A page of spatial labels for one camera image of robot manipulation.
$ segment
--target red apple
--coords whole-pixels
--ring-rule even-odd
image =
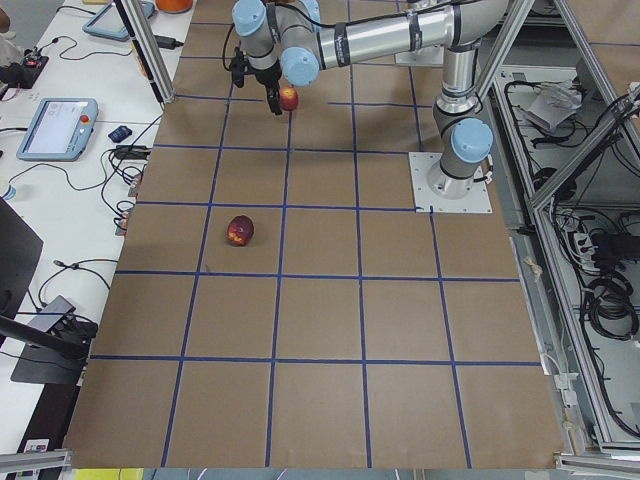
[[[280,89],[280,107],[285,112],[291,112],[298,108],[298,92],[293,87],[282,87]]]
[[[253,237],[253,222],[246,215],[235,217],[227,227],[227,238],[232,245],[244,247]]]

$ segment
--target tiled table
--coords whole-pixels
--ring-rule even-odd
[[[440,71],[323,72],[275,117],[222,69],[231,5],[198,2],[75,466],[551,467],[562,441],[496,197],[492,215],[414,211],[406,152],[441,148]],[[239,214],[244,248],[225,238]]]

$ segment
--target orange bowl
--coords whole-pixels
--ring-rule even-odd
[[[182,13],[193,7],[193,0],[156,0],[156,7],[167,13]]]

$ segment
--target robotic arm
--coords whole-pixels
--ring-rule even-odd
[[[316,0],[268,3],[238,0],[232,15],[245,53],[236,49],[234,83],[246,72],[265,86],[271,111],[281,114],[279,80],[284,73],[296,86],[312,83],[320,70],[423,47],[443,45],[442,92],[434,118],[445,149],[428,174],[439,195],[463,197],[477,166],[493,144],[491,129],[476,117],[475,59],[480,39],[503,17],[509,0],[419,0],[384,17],[320,23]],[[276,45],[282,46],[278,57]]]

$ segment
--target yellow object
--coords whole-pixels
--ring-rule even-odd
[[[74,480],[142,480],[144,468],[101,468],[76,471]]]

